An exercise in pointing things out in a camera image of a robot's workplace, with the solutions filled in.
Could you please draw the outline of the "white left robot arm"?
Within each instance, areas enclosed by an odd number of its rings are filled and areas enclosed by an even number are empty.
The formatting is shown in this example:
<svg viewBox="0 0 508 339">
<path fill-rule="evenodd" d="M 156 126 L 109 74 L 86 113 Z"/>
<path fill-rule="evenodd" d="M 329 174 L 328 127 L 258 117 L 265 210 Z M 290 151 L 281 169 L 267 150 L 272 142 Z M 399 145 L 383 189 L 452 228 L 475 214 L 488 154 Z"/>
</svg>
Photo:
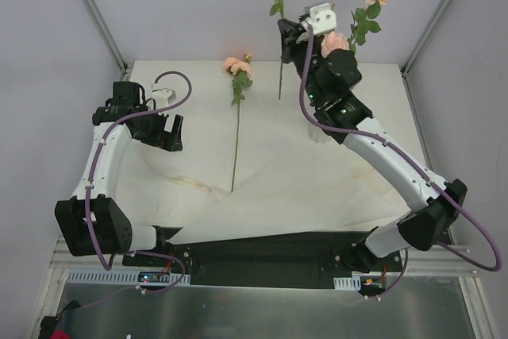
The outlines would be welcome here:
<svg viewBox="0 0 508 339">
<path fill-rule="evenodd" d="M 97 252 L 121 254 L 140 250 L 149 266 L 167 259 L 160 228 L 132 223 L 115 202 L 126 149 L 131 141 L 168 152 L 182 150 L 183 117 L 166 130 L 167 116 L 152 114 L 144 89 L 130 81 L 113 84 L 113 94 L 92 116 L 93 144 L 79 185 L 68 200 L 59 201 L 55 216 L 73 256 Z"/>
</svg>

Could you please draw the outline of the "black clamp bottom left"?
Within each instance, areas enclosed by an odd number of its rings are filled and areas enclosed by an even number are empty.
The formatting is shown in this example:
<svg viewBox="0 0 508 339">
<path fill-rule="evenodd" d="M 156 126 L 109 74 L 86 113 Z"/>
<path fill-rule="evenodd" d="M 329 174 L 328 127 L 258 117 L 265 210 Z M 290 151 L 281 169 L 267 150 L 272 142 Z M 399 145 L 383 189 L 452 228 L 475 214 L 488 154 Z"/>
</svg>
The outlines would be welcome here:
<svg viewBox="0 0 508 339">
<path fill-rule="evenodd" d="M 77 310 L 82 306 L 76 301 L 71 300 L 61 311 L 59 311 L 56 315 L 52 316 L 44 316 L 44 318 L 40 322 L 39 331 L 38 331 L 38 339 L 49 339 L 51 334 L 57 330 L 57 326 L 59 325 L 63 315 L 69 311 Z"/>
</svg>

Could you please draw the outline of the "left aluminium frame post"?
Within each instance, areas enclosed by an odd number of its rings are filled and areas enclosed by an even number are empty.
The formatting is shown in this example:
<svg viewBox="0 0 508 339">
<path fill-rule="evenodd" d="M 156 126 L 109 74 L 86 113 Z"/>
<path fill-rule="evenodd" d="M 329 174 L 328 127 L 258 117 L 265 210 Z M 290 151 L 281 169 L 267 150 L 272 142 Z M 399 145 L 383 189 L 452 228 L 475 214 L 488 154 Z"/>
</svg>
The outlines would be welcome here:
<svg viewBox="0 0 508 339">
<path fill-rule="evenodd" d="M 125 61 L 124 56 L 121 54 L 119 47 L 114 39 L 113 34 L 110 32 L 110 29 L 106 23 L 105 18 L 102 16 L 102 13 L 96 3 L 95 0 L 81 0 L 85 10 L 87 11 L 89 18 L 92 21 L 92 24 L 96 28 L 99 36 L 102 39 L 102 42 L 106 46 L 108 53 L 113 59 L 116 67 L 120 71 L 122 75 L 124 75 L 128 69 L 129 65 Z"/>
</svg>

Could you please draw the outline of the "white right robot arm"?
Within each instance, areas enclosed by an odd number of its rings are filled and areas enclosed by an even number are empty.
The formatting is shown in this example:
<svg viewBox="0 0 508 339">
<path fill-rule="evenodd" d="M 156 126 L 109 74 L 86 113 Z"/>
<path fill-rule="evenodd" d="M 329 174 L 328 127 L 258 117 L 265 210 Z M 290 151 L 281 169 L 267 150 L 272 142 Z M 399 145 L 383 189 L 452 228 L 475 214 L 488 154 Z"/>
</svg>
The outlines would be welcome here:
<svg viewBox="0 0 508 339">
<path fill-rule="evenodd" d="M 384 210 L 378 179 L 408 206 L 346 246 L 341 261 L 372 272 L 406 248 L 430 249 L 456 220 L 467 188 L 400 149 L 354 93 L 361 81 L 347 44 L 333 47 L 322 17 L 282 19 L 282 59 L 301 79 L 296 112 L 259 112 L 244 129 L 240 188 L 175 234 L 173 244 L 330 231 L 373 222 Z"/>
</svg>

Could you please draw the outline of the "white wrapping paper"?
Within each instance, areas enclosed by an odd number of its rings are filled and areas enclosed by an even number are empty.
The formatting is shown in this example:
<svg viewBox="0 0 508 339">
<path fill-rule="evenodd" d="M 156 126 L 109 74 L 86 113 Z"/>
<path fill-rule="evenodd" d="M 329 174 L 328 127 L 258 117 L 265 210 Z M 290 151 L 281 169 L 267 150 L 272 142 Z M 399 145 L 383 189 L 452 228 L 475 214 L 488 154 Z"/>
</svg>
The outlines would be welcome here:
<svg viewBox="0 0 508 339">
<path fill-rule="evenodd" d="M 260 167 L 231 193 L 213 191 L 173 245 L 310 231 L 368 230 L 409 211 L 365 160 L 308 133 L 262 150 Z"/>
</svg>

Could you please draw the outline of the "white ribbed ceramic vase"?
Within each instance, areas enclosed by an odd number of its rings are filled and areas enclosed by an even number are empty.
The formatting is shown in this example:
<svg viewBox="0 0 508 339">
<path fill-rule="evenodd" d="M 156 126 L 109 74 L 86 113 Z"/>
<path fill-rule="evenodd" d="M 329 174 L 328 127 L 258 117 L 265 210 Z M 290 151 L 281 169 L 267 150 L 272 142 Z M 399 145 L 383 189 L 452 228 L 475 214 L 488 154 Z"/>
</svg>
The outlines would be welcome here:
<svg viewBox="0 0 508 339">
<path fill-rule="evenodd" d="M 325 144 L 329 142 L 330 136 L 323 132 L 322 129 L 318 128 L 315 125 L 309 125 L 309 136 L 312 141 L 319 144 Z"/>
</svg>

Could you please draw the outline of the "red cloth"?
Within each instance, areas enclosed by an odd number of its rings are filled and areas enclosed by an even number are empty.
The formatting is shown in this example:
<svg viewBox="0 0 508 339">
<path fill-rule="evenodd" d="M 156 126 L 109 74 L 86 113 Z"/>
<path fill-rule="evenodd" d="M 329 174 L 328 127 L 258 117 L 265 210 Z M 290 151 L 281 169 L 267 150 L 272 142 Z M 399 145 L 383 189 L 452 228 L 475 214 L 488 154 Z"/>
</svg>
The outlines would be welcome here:
<svg viewBox="0 0 508 339">
<path fill-rule="evenodd" d="M 71 337 L 64 331 L 57 329 L 51 334 L 49 339 L 71 339 Z"/>
</svg>

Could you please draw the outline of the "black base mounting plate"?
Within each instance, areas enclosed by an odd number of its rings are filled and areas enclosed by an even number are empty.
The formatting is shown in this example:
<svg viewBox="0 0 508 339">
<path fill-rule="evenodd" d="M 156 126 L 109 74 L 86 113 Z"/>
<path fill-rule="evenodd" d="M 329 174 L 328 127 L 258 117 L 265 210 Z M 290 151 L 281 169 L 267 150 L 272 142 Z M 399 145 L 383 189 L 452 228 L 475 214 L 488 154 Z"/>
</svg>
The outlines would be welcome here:
<svg viewBox="0 0 508 339">
<path fill-rule="evenodd" d="M 308 232 L 173 245 L 153 252 L 185 265 L 193 286 L 331 289 L 349 277 L 342 255 L 365 232 Z"/>
</svg>

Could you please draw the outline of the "aluminium frame post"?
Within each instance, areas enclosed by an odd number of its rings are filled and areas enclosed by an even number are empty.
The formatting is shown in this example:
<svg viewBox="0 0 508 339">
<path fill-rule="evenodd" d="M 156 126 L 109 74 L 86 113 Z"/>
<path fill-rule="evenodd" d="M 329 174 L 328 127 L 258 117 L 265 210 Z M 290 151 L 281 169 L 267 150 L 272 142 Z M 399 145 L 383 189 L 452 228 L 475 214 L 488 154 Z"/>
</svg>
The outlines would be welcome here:
<svg viewBox="0 0 508 339">
<path fill-rule="evenodd" d="M 400 72 L 403 78 L 407 77 L 407 75 L 412 70 L 413 66 L 416 64 L 418 58 L 423 53 L 425 46 L 429 43 L 430 38 L 435 32 L 435 29 L 438 27 L 439 23 L 443 19 L 444 15 L 448 11 L 448 8 L 452 4 L 453 0 L 440 0 L 437 3 L 437 7 L 433 11 L 430 19 L 425 25 L 420 37 L 418 38 L 415 46 L 412 48 L 407 60 L 400 67 Z"/>
<path fill-rule="evenodd" d="M 129 65 L 125 61 L 124 56 L 121 54 L 119 47 L 114 39 L 113 34 L 110 32 L 110 29 L 106 23 L 105 18 L 102 16 L 102 13 L 96 3 L 95 0 L 81 0 L 85 10 L 87 11 L 89 18 L 92 21 L 92 24 L 96 28 L 99 36 L 102 39 L 102 42 L 106 46 L 108 53 L 113 59 L 116 67 L 120 71 L 122 75 L 124 75 L 128 69 Z"/>
</svg>

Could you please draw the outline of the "right aluminium frame post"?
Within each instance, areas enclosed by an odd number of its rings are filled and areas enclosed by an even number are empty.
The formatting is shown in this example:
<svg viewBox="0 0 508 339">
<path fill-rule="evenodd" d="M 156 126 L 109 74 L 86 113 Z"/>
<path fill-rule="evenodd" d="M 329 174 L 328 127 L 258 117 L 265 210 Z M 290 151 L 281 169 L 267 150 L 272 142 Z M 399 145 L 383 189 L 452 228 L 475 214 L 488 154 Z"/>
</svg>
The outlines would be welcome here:
<svg viewBox="0 0 508 339">
<path fill-rule="evenodd" d="M 430 38 L 435 32 L 435 29 L 438 27 L 439 23 L 443 19 L 444 15 L 448 11 L 448 8 L 452 4 L 453 0 L 440 0 L 437 3 L 437 7 L 433 11 L 430 19 L 425 25 L 420 37 L 418 38 L 415 46 L 412 48 L 407 60 L 400 67 L 400 72 L 403 78 L 407 77 L 407 75 L 412 70 L 413 66 L 416 64 L 418 58 L 423 53 L 425 46 L 429 43 Z"/>
</svg>

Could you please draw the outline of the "aluminium front rail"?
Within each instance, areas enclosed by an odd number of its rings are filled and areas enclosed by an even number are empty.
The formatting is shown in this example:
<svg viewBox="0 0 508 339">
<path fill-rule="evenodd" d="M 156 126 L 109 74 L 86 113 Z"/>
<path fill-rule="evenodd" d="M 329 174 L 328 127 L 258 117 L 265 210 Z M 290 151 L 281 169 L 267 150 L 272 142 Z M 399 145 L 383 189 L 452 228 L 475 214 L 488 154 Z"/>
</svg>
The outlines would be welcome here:
<svg viewBox="0 0 508 339">
<path fill-rule="evenodd" d="M 474 277 L 479 269 L 440 246 L 428 252 L 410 249 L 406 274 L 414 276 Z M 91 268 L 102 270 L 96 256 L 73 256 L 64 239 L 59 237 L 50 261 L 50 268 Z"/>
</svg>

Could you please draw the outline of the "pink flower stem back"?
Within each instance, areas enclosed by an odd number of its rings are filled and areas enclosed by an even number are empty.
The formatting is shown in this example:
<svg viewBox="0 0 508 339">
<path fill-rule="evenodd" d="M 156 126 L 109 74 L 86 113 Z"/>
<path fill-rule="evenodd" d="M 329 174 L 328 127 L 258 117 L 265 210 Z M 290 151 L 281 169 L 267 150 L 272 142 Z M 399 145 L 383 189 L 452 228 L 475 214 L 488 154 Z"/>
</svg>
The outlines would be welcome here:
<svg viewBox="0 0 508 339">
<path fill-rule="evenodd" d="M 230 192 L 233 193 L 235 189 L 235 182 L 237 176 L 237 160 L 240 143 L 240 127 L 241 127 L 241 104 L 245 100 L 244 91 L 248 90 L 253 84 L 252 81 L 252 69 L 250 63 L 252 62 L 252 56 L 245 54 L 243 59 L 236 57 L 228 57 L 223 61 L 222 69 L 223 72 L 228 73 L 232 76 L 231 87 L 233 92 L 233 98 L 231 106 L 236 107 L 236 132 L 235 132 L 235 147 L 233 157 L 233 171 L 230 185 Z"/>
</svg>

